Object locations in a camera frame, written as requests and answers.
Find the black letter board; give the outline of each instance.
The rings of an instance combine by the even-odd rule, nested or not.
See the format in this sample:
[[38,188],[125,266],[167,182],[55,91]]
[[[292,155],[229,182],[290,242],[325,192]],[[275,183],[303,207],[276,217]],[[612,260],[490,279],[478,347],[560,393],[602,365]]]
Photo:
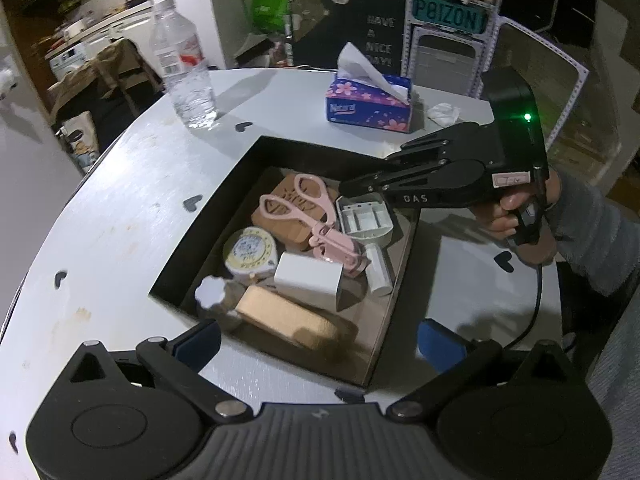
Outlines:
[[405,0],[292,0],[293,64],[337,68],[351,41],[383,74],[400,75]]

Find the green plastic bag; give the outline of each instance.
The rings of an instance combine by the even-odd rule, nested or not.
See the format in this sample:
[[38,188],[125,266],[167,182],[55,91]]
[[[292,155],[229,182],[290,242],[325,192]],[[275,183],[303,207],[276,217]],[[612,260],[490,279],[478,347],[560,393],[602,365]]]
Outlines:
[[289,0],[252,0],[254,25],[262,32],[284,32],[284,15]]

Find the open box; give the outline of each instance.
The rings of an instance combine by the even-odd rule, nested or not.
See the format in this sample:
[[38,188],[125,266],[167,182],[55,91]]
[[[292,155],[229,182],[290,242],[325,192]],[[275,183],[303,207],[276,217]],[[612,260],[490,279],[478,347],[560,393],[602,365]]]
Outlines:
[[[291,171],[322,177],[337,189],[341,180],[381,169],[382,161],[367,155],[297,142],[260,137],[203,205],[156,279],[150,294],[172,308],[198,317],[194,291],[205,276],[231,277],[225,269],[222,248],[238,229],[251,225],[260,195],[271,192]],[[293,346],[271,333],[244,322],[229,335],[247,348],[314,374],[366,387],[374,370],[398,297],[417,224],[414,210],[394,210],[394,232],[384,249],[392,269],[394,289],[388,296],[372,297],[364,272],[343,279],[338,313],[318,310],[341,330],[355,331],[354,343],[336,362]],[[278,244],[278,252],[284,249]]]

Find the silver screw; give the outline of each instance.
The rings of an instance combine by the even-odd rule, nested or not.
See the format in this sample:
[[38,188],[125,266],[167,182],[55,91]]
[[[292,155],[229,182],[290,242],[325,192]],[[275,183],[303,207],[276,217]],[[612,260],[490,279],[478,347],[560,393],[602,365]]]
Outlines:
[[239,400],[222,400],[216,404],[216,412],[224,417],[242,415],[246,411],[246,404]]
[[418,416],[422,414],[422,406],[414,400],[405,400],[394,404],[391,413],[402,418]]

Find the small white rectangular box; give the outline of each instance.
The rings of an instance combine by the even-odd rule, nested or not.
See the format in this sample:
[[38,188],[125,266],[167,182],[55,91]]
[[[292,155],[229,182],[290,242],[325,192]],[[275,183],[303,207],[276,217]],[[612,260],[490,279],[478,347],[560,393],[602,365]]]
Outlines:
[[342,264],[284,253],[273,281],[281,296],[296,303],[337,311]]

